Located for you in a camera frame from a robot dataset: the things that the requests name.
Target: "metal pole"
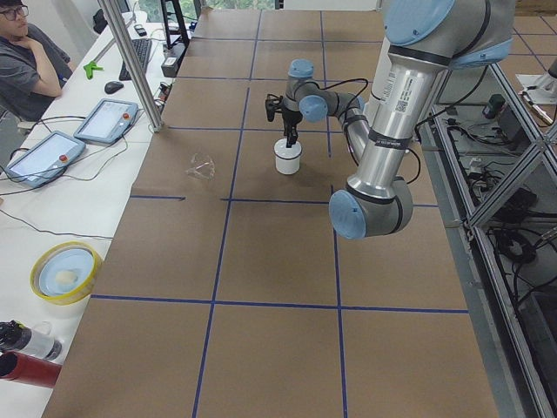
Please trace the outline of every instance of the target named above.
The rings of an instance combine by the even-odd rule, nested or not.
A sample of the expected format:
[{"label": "metal pole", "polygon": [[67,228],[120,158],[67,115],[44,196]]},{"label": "metal pole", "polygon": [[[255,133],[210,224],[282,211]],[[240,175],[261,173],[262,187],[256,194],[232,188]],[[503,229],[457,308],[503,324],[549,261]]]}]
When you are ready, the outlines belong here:
[{"label": "metal pole", "polygon": [[195,7],[195,14],[199,19],[199,16],[201,16],[201,9],[205,6],[205,0],[193,0],[193,6]]},{"label": "metal pole", "polygon": [[158,108],[155,106],[147,78],[145,78],[144,71],[139,64],[135,49],[131,45],[130,35],[128,34],[120,9],[114,1],[99,0],[99,2],[103,9],[104,17],[111,28],[112,36],[116,39],[120,55],[122,55],[126,68],[131,75],[131,81],[138,92],[139,100],[151,121],[153,131],[158,132],[163,126],[163,119],[160,117]]}]

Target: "green object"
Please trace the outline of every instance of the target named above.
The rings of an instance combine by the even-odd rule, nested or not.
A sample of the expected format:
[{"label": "green object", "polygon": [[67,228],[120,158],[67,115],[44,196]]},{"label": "green object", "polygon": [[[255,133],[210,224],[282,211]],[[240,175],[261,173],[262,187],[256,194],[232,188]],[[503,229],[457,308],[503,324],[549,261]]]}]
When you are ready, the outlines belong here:
[{"label": "green object", "polygon": [[87,76],[88,80],[91,80],[93,78],[93,71],[94,70],[99,70],[102,71],[104,68],[103,67],[99,67],[97,65],[97,63],[95,63],[95,61],[91,61],[90,63],[88,63],[87,65],[84,65],[84,70],[85,70],[85,75]]}]

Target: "blue plate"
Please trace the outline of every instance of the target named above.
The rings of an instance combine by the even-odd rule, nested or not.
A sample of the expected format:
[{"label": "blue plate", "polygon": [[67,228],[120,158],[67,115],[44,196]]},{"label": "blue plate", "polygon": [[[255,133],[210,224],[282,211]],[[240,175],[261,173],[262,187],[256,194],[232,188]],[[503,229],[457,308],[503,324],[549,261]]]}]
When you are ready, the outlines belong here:
[{"label": "blue plate", "polygon": [[[43,267],[38,278],[38,287],[47,296],[69,293],[87,280],[94,264],[93,255],[87,250],[72,248],[62,251],[52,257]],[[61,286],[56,282],[57,274],[62,271],[70,271],[77,276],[76,281],[70,287]]]}]

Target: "white cup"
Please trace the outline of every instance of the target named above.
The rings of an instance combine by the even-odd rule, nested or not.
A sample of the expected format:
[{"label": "white cup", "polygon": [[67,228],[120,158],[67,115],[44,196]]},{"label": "white cup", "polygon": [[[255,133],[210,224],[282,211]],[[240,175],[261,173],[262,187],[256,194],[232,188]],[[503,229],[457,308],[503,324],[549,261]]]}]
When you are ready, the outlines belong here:
[{"label": "white cup", "polygon": [[275,143],[275,166],[282,174],[294,174],[299,170],[299,159],[302,155],[302,145],[296,142],[290,148],[286,147],[286,138]]}]

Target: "yellow bowl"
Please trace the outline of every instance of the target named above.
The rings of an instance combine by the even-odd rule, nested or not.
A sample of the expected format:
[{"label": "yellow bowl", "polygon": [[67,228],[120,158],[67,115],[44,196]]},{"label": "yellow bowl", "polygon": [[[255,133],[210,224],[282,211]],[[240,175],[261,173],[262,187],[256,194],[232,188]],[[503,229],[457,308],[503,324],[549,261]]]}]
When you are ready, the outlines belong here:
[{"label": "yellow bowl", "polygon": [[[44,267],[53,257],[71,249],[85,250],[91,254],[93,258],[93,267],[89,275],[83,283],[81,283],[78,287],[72,289],[68,293],[63,293],[56,296],[49,296],[48,294],[43,293],[39,286],[39,278]],[[49,251],[44,253],[41,258],[38,259],[37,263],[35,263],[35,265],[33,266],[30,276],[31,289],[37,296],[49,301],[50,303],[54,303],[55,305],[69,305],[70,303],[74,303],[78,300],[83,299],[85,296],[91,293],[93,284],[95,283],[95,275],[97,274],[97,271],[102,263],[103,259],[101,259],[97,252],[91,246],[88,246],[83,242],[70,241],[58,246],[54,246]]]}]

